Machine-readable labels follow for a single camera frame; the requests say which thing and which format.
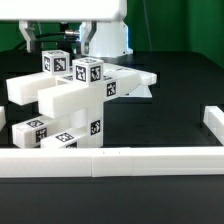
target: white cube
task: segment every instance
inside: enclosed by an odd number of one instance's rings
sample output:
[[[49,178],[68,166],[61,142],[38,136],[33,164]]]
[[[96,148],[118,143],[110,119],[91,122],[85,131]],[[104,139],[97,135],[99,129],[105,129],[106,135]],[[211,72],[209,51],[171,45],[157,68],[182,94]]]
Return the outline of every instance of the white cube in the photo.
[[[103,63],[103,60],[95,58],[73,60],[74,80],[88,85],[102,81]]]
[[[69,73],[69,53],[61,50],[43,51],[42,68],[51,75]]]

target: stacked blocks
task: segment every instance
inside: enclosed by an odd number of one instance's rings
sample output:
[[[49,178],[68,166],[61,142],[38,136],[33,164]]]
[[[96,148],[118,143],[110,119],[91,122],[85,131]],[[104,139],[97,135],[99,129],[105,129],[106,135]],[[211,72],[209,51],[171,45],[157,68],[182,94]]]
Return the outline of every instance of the stacked blocks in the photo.
[[[38,100],[43,115],[13,126],[13,142],[18,147],[102,147],[103,103],[156,82],[155,74],[95,58],[73,60],[72,69],[69,61],[66,52],[44,51],[42,73],[8,80],[8,87],[22,83],[14,94],[22,100],[14,102],[23,105]]]
[[[69,53],[61,50],[43,51],[42,67],[44,72],[51,75],[69,73]]]
[[[67,117],[50,119],[46,116],[37,117],[12,126],[13,143],[20,148],[34,148],[42,139],[70,127]]]

